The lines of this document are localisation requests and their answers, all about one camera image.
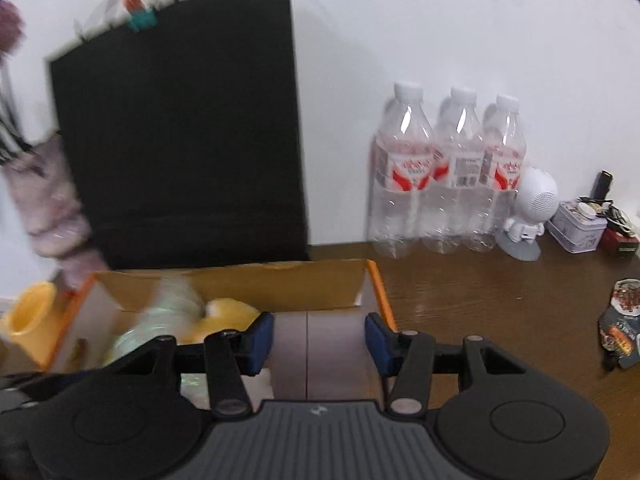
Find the clear water bottle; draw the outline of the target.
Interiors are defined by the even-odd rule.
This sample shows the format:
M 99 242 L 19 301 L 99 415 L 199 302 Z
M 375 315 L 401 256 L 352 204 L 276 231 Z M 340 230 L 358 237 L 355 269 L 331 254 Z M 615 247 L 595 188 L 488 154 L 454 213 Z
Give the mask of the clear water bottle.
M 463 243 L 473 252 L 489 252 L 509 215 L 527 151 L 520 101 L 498 94 L 485 110 L 484 158 Z
M 407 255 L 416 242 L 431 180 L 434 131 L 422 103 L 420 84 L 396 82 L 372 141 L 368 233 L 378 253 L 390 258 Z
M 468 232 L 472 201 L 484 157 L 477 94 L 454 87 L 440 104 L 434 168 L 422 207 L 421 235 L 432 252 L 454 252 Z

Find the yellow white plush alpaca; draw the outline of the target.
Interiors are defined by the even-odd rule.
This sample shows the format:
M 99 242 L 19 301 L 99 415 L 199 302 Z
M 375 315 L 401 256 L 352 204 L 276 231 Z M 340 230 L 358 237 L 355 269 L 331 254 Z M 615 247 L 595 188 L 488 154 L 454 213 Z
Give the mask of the yellow white plush alpaca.
M 245 302 L 232 298 L 218 298 L 205 306 L 205 315 L 193 323 L 178 338 L 180 344 L 200 344 L 209 334 L 223 330 L 244 332 L 250 327 L 260 311 Z

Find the middle clear water bottle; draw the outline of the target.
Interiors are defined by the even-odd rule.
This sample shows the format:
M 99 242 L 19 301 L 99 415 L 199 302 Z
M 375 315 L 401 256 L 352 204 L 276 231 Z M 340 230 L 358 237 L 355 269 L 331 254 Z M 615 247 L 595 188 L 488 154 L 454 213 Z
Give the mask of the middle clear water bottle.
M 440 104 L 434 168 L 422 207 L 421 235 L 432 252 L 454 252 L 468 232 L 472 201 L 484 157 L 477 94 L 454 87 Z

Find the right clear water bottle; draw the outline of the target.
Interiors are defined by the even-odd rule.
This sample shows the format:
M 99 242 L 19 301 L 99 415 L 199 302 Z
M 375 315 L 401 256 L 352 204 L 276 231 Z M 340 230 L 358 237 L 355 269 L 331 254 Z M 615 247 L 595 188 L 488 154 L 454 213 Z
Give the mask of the right clear water bottle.
M 485 110 L 484 158 L 463 243 L 473 252 L 489 252 L 509 215 L 527 151 L 520 101 L 498 94 Z

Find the dried flowers in vase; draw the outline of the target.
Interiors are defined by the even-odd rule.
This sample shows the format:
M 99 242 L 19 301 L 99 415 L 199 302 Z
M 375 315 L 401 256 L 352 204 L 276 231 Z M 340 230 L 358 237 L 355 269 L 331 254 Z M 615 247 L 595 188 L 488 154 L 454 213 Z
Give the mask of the dried flowers in vase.
M 24 21 L 20 11 L 8 0 L 1 0 L 1 163 L 2 165 L 32 150 L 18 119 L 9 62 L 23 37 Z

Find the white tin box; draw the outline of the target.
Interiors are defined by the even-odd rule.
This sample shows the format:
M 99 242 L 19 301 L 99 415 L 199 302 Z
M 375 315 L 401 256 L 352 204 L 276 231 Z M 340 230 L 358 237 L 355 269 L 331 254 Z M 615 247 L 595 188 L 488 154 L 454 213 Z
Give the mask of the white tin box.
M 546 228 L 567 252 L 578 255 L 598 248 L 607 225 L 590 205 L 568 200 L 559 204 Z

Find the pink cylindrical box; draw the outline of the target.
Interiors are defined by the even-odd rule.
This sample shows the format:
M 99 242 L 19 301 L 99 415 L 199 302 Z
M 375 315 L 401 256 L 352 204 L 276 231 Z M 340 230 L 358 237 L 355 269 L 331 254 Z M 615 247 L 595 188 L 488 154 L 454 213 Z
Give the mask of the pink cylindrical box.
M 268 368 L 277 400 L 382 400 L 356 308 L 276 314 Z

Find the dark red small box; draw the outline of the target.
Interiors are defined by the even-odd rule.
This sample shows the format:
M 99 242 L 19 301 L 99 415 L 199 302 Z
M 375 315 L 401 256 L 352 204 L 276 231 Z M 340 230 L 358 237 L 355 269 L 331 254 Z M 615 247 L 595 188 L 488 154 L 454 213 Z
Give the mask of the dark red small box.
M 605 229 L 599 248 L 613 257 L 632 257 L 639 249 L 637 235 L 627 236 L 612 229 Z

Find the left clear water bottle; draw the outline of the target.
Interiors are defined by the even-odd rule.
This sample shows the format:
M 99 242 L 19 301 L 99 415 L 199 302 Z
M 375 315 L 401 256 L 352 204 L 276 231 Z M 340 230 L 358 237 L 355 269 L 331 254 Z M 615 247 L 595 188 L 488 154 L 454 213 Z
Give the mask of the left clear water bottle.
M 368 233 L 378 253 L 390 258 L 407 255 L 416 242 L 431 180 L 434 131 L 422 103 L 420 84 L 396 82 L 372 141 Z

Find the white robot figurine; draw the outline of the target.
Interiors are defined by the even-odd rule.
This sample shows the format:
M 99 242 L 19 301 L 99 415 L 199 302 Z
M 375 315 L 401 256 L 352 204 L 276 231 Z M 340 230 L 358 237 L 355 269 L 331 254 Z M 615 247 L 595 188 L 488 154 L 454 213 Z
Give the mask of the white robot figurine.
M 544 235 L 544 224 L 556 213 L 559 203 L 558 185 L 552 175 L 526 167 L 510 216 L 498 231 L 498 246 L 518 261 L 536 261 L 541 254 L 537 238 Z

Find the yellow ceramic mug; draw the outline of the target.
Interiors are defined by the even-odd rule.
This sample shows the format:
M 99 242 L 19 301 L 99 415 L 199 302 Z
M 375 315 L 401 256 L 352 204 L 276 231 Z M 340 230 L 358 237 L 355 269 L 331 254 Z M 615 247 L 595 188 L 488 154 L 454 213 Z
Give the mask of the yellow ceramic mug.
M 40 368 L 51 363 L 63 325 L 65 304 L 51 282 L 39 282 L 24 290 L 2 316 L 1 331 Z

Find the red cardboard box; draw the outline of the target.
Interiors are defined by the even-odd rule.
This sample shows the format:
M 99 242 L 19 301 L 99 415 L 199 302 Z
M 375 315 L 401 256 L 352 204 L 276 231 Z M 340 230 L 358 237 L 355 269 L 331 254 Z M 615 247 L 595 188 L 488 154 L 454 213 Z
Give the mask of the red cardboard box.
M 163 271 L 103 271 L 70 300 L 47 372 L 91 368 L 105 362 L 115 339 L 131 330 L 154 306 L 160 286 L 190 288 L 200 316 L 186 324 L 183 342 L 209 328 L 245 328 L 248 311 L 378 312 L 391 328 L 396 321 L 378 266 L 368 259 L 244 264 L 223 268 Z

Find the iridescent plastic bag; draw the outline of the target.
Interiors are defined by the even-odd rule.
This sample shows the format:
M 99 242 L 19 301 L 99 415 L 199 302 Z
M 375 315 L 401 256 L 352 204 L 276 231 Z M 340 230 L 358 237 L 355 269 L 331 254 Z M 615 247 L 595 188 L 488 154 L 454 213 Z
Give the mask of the iridescent plastic bag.
M 166 276 L 155 287 L 151 304 L 134 321 L 134 325 L 119 335 L 107 350 L 104 364 L 111 364 L 157 336 L 174 336 L 178 344 L 198 344 L 196 334 L 204 320 L 205 304 L 184 276 Z

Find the purple textured vase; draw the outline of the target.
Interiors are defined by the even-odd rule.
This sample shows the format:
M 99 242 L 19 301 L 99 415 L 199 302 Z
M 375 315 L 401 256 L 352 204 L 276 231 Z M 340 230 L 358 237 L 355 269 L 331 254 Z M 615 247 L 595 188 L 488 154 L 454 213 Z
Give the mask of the purple textured vase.
M 64 153 L 62 136 L 18 154 L 2 165 L 9 194 L 36 255 L 55 260 L 69 289 L 80 289 L 106 268 Z

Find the black snack packet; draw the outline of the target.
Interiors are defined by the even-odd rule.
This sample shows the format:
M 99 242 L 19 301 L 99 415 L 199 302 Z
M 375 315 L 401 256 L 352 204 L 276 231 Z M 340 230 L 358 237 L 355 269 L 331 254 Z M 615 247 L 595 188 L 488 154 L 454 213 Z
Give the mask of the black snack packet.
M 622 370 L 639 364 L 639 280 L 617 281 L 598 319 L 600 346 L 607 367 Z

